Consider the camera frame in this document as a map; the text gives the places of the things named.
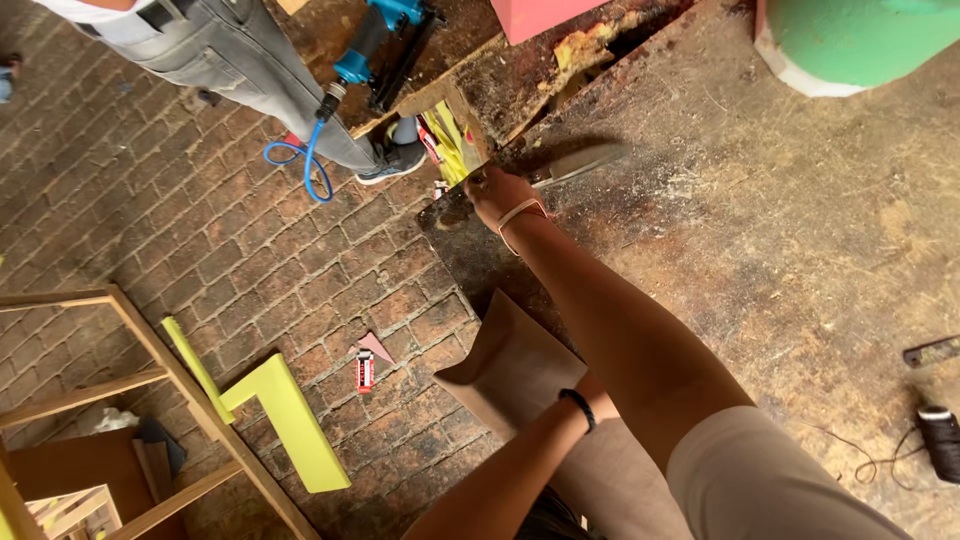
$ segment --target grey jeans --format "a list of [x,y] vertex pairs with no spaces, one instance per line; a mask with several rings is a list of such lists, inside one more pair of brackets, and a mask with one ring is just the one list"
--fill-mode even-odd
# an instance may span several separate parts
[[[130,39],[128,24],[124,42],[133,44],[110,42],[120,35],[123,19],[93,28],[101,41],[157,76],[175,85],[207,88],[275,116],[304,143],[309,141],[324,92],[261,1],[196,0],[184,15],[186,20],[168,22],[139,42]],[[354,140],[339,118],[324,126],[316,149],[359,173],[385,165],[382,150],[365,136]]]

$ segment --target pink wooden block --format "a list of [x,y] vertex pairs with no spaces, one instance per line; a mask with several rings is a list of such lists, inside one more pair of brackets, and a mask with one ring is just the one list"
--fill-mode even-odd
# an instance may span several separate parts
[[511,45],[606,2],[608,0],[491,0]]

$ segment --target saw blade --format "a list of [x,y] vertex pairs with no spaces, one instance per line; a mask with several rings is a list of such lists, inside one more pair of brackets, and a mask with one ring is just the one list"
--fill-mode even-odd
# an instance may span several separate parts
[[530,175],[535,180],[533,187],[543,189],[561,184],[596,167],[619,160],[629,153],[630,147],[626,144],[607,143],[589,146],[554,160]]

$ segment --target jeans pocket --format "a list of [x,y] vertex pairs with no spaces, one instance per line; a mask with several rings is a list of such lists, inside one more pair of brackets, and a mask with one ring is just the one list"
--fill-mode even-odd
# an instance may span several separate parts
[[166,72],[157,72],[152,69],[149,71],[175,85],[199,86],[227,97],[231,94],[250,97],[264,95],[257,85],[224,60],[212,47],[206,47],[180,69]]

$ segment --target wooden frame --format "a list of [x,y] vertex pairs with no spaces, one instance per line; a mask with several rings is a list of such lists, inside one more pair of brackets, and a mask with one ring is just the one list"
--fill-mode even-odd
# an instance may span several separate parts
[[[180,361],[163,343],[153,327],[147,323],[120,287],[110,284],[102,289],[4,297],[0,298],[0,312],[34,307],[72,307],[92,304],[110,304],[113,306],[127,328],[147,349],[159,367],[147,369],[120,380],[70,392],[42,403],[11,409],[0,414],[0,428],[30,422],[68,408],[95,402],[106,396],[124,392],[156,380],[170,379],[179,392],[183,394],[183,397],[186,398],[187,408],[197,419],[197,423],[200,424],[207,435],[220,441],[234,459],[233,462],[187,486],[167,501],[123,525],[119,530],[108,536],[107,540],[131,540],[136,538],[240,471],[250,477],[253,485],[260,490],[270,506],[274,508],[299,540],[320,540],[320,535],[263,467],[256,454],[247,447],[232,427],[220,419],[213,403],[190,377]],[[0,466],[0,512],[3,512],[3,515],[7,517],[14,538],[18,540],[20,538],[24,540],[46,538],[40,527],[31,519],[23,498],[16,491],[5,466]]]

